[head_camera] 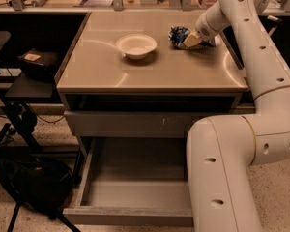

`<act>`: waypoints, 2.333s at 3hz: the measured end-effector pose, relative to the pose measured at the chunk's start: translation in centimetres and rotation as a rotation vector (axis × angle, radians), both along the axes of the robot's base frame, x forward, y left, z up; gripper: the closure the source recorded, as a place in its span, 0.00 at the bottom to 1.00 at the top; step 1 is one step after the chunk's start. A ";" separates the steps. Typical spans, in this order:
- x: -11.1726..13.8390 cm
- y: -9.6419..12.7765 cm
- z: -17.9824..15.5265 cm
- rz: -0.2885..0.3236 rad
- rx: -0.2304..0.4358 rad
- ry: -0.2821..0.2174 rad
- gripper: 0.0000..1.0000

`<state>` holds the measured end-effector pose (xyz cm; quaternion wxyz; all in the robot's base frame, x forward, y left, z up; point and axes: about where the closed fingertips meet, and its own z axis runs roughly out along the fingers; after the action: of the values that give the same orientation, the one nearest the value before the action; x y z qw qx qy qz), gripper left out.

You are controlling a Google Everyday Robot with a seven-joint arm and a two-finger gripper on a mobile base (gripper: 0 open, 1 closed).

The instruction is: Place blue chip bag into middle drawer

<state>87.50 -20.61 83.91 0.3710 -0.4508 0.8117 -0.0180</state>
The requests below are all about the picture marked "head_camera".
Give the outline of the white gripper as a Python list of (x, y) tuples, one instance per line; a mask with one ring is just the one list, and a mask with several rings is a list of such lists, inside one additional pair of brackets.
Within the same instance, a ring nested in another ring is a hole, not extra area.
[(195, 23), (195, 31), (190, 32), (182, 42), (183, 48), (192, 48), (201, 44), (202, 40), (214, 38), (221, 32), (223, 20), (219, 16), (203, 13)]

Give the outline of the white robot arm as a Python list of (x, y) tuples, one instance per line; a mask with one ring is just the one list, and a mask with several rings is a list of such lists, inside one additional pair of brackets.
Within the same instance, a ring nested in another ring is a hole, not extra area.
[(290, 69), (258, 16), (269, 0), (217, 0), (196, 22), (210, 39), (234, 31), (255, 111), (198, 120), (187, 137), (195, 232), (262, 232), (247, 168), (290, 158)]

